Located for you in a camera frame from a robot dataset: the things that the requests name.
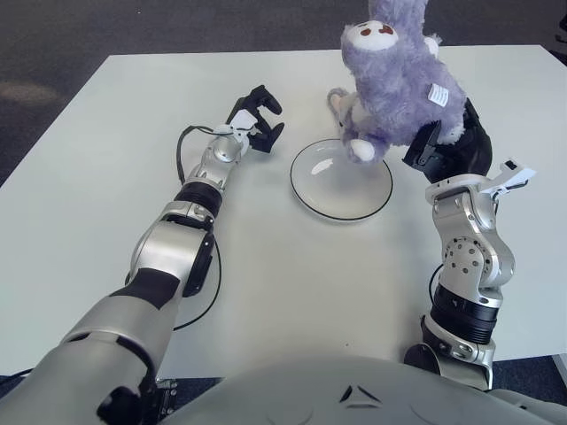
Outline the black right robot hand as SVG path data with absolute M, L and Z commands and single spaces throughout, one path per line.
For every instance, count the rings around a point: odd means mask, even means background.
M 469 99 L 463 124 L 464 132 L 453 144 L 440 143 L 440 120 L 421 127 L 402 162 L 422 172 L 430 183 L 461 174 L 486 176 L 493 160 L 492 143 Z

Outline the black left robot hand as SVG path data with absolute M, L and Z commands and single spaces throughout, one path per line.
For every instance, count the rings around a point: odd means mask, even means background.
M 280 115 L 283 111 L 276 98 L 264 85 L 260 85 L 252 89 L 247 96 L 240 97 L 236 101 L 226 123 L 247 133 L 250 133 L 254 128 L 255 133 L 248 135 L 249 146 L 256 151 L 270 153 L 284 129 L 284 124 L 281 122 L 275 127 L 271 127 L 260 114 L 261 107 L 275 115 Z

